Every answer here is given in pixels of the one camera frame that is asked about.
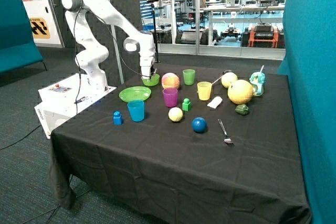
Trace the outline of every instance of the glass window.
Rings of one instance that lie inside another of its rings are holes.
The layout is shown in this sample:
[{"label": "glass window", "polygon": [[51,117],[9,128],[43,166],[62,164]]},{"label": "glass window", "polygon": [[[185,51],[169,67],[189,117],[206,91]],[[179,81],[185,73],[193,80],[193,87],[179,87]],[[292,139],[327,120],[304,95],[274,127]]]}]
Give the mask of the glass window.
[{"label": "glass window", "polygon": [[286,0],[159,0],[140,2],[144,29],[159,52],[277,58],[285,55]]}]

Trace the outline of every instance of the black tablecloth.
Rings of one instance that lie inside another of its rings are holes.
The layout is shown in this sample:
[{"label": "black tablecloth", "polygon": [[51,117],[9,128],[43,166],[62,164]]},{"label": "black tablecloth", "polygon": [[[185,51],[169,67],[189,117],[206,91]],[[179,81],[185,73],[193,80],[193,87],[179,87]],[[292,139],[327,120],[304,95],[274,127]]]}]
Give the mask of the black tablecloth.
[{"label": "black tablecloth", "polygon": [[[142,86],[137,76],[55,129],[49,181],[60,205],[71,208],[75,201],[73,174],[169,223],[309,223],[287,77],[268,74],[265,93],[253,97],[250,114],[241,116],[220,81],[211,95],[223,98],[218,108],[198,100],[196,83],[212,82],[224,69],[194,68],[195,84],[185,86],[182,71],[188,67],[156,67],[160,76],[180,77],[179,106],[189,98],[192,109],[181,122],[171,122],[157,85],[145,101],[145,120],[133,122],[119,93]],[[235,73],[245,80],[251,75]],[[114,111],[121,112],[122,125],[114,125]],[[198,116],[207,122],[204,134],[192,130]],[[224,143],[218,119],[234,147]]]}]

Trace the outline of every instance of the orange machine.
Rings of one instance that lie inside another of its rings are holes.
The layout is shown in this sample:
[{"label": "orange machine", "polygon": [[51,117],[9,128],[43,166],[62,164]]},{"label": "orange machine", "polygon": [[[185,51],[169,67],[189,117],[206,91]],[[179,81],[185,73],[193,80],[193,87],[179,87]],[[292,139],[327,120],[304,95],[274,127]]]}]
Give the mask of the orange machine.
[{"label": "orange machine", "polygon": [[248,47],[277,48],[279,41],[278,27],[270,23],[258,23],[250,30]]}]

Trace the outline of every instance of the white napkin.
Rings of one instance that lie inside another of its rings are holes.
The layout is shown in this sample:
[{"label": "white napkin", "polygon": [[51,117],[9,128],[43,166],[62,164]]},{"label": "white napkin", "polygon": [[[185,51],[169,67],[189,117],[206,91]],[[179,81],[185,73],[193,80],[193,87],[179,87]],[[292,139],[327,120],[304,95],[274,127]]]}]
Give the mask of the white napkin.
[{"label": "white napkin", "polygon": [[220,103],[223,101],[221,97],[215,97],[209,104],[208,106],[215,109],[220,105]]}]

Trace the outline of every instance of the gray carpet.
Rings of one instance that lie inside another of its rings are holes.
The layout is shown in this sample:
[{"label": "gray carpet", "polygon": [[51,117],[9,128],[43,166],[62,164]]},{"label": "gray carpet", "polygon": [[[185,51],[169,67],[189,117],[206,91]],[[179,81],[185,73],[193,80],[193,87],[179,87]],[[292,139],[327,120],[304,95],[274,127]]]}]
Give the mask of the gray carpet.
[{"label": "gray carpet", "polygon": [[[41,102],[38,89],[77,72],[72,48],[40,48],[42,63],[0,74],[0,148],[15,143],[39,125],[34,106]],[[249,70],[265,65],[275,73],[280,61],[161,54],[162,63]],[[0,223],[24,223],[57,206],[48,186],[49,141],[41,127],[21,142],[0,151]],[[77,195],[90,189],[73,178]],[[46,223],[52,211],[25,223]],[[114,198],[93,191],[83,194],[71,211],[58,208],[50,223],[165,223],[142,215]]]}]

